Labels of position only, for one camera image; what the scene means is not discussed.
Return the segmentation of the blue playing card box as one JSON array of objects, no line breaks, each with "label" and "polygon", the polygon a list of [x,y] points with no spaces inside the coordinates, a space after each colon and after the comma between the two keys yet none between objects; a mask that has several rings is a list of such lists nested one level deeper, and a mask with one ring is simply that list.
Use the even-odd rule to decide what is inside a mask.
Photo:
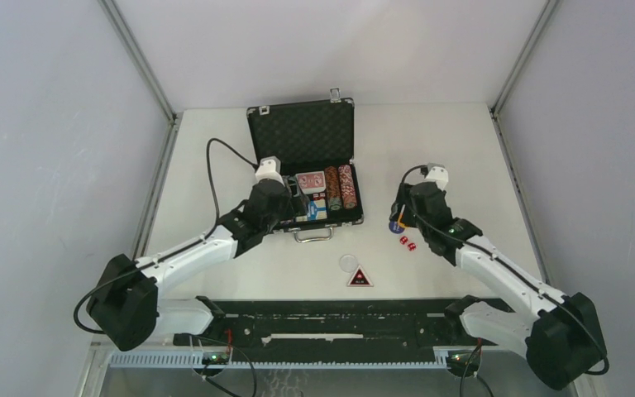
[{"label": "blue playing card box", "polygon": [[308,205],[307,220],[314,222],[327,219],[327,204],[324,198],[311,200]]}]

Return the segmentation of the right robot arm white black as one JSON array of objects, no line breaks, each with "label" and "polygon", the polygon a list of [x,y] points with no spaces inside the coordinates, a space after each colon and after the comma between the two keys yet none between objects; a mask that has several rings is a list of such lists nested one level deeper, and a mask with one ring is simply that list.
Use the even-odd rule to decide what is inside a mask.
[{"label": "right robot arm white black", "polygon": [[582,375],[604,375],[609,357],[594,302],[568,295],[503,255],[472,222],[452,215],[436,183],[400,183],[391,218],[404,216],[430,250],[475,277],[510,308],[472,295],[455,302],[445,333],[456,344],[482,338],[523,357],[537,378],[562,390]]}]

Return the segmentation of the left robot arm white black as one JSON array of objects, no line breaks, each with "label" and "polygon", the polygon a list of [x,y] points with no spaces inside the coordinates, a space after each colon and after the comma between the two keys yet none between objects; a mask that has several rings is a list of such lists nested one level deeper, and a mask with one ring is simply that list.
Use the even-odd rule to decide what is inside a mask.
[{"label": "left robot arm white black", "polygon": [[307,209],[308,197],[297,182],[263,179],[252,186],[249,198],[217,217],[201,236],[153,256],[113,257],[76,308],[85,309],[98,326],[95,333],[123,352],[165,334],[192,333],[207,345],[216,344],[226,324],[209,302],[170,299],[167,293],[207,268],[243,255],[279,223],[303,216]]}]

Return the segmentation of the red playing card deck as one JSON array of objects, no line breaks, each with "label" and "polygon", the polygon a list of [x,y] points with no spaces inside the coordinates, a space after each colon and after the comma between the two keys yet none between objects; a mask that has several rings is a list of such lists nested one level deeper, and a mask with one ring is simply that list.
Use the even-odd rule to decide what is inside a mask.
[{"label": "red playing card deck", "polygon": [[326,189],[325,173],[321,170],[295,175],[298,186],[304,194],[318,194]]}]

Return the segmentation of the black aluminium poker case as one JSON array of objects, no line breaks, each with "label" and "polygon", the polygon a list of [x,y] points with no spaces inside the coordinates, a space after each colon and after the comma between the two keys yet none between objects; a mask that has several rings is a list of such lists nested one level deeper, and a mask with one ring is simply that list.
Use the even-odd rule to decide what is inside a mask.
[{"label": "black aluminium poker case", "polygon": [[275,156],[281,161],[280,173],[294,180],[298,173],[323,171],[329,167],[349,165],[356,187],[358,204],[353,209],[331,211],[327,191],[307,196],[307,211],[311,200],[325,199],[327,219],[309,222],[307,214],[292,223],[283,222],[276,233],[327,229],[331,236],[335,228],[360,225],[364,209],[354,165],[355,103],[331,88],[329,97],[301,103],[258,105],[247,108],[246,120],[257,159]]}]

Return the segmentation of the red dice group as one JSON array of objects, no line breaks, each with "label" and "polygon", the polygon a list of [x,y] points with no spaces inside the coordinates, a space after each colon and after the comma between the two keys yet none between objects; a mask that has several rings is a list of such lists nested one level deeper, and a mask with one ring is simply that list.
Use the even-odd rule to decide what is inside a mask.
[{"label": "red dice group", "polygon": [[417,249],[417,243],[408,238],[407,236],[401,236],[399,238],[399,243],[406,247],[409,251],[415,251]]}]

